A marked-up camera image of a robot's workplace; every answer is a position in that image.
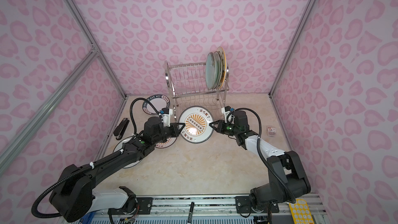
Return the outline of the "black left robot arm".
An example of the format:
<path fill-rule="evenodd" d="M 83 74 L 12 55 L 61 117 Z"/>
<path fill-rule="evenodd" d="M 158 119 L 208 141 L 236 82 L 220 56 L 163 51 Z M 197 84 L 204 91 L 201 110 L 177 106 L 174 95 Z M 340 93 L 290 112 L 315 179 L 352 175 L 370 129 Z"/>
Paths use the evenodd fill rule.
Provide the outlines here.
<path fill-rule="evenodd" d="M 126 214 L 137 212 L 136 195 L 126 186 L 98 192 L 94 191 L 103 180 L 124 167 L 143 160 L 155 150 L 158 143 L 176 138 L 184 123 L 164 125 L 160 117 L 151 117 L 139 134 L 122 144 L 121 149 L 88 165 L 68 166 L 62 172 L 49 201 L 68 222 L 82 218 L 86 213 L 101 209 L 119 209 Z"/>

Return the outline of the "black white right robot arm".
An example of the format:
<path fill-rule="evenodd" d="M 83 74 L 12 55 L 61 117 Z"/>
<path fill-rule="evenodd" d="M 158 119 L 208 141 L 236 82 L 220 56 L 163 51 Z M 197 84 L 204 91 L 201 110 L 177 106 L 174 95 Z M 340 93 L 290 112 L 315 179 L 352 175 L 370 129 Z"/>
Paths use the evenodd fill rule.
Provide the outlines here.
<path fill-rule="evenodd" d="M 276 148 L 262 138 L 259 114 L 249 108 L 221 109 L 223 120 L 210 123 L 217 133 L 235 138 L 237 145 L 257 155 L 268 170 L 269 182 L 253 188 L 249 194 L 254 211 L 270 211 L 279 203 L 295 203 L 311 192 L 311 184 L 297 152 Z"/>

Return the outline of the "mint green flower plate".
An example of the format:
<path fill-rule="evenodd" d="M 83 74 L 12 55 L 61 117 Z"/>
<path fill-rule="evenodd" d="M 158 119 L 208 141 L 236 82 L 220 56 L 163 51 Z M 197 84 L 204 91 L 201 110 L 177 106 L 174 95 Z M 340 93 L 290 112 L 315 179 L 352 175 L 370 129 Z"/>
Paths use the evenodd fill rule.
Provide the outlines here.
<path fill-rule="evenodd" d="M 216 62 L 216 57 L 213 52 L 210 52 L 207 55 L 207 60 L 206 60 L 206 69 L 205 69 L 205 81 L 206 81 L 206 87 L 208 90 L 211 90 L 213 88 L 213 85 L 215 83 L 217 75 L 217 62 Z"/>

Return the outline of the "halloween cat star plate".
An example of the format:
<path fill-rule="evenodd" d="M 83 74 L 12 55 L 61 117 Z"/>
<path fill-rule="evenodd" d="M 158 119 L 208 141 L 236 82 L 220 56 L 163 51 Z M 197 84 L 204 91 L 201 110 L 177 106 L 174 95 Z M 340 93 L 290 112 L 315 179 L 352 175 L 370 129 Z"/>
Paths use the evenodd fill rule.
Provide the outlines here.
<path fill-rule="evenodd" d="M 220 60 L 221 60 L 221 74 L 220 74 L 220 81 L 219 81 L 217 88 L 221 89 L 223 87 L 225 79 L 226 79 L 227 61 L 226 61 L 225 50 L 222 47 L 217 48 L 217 53 L 219 54 Z"/>

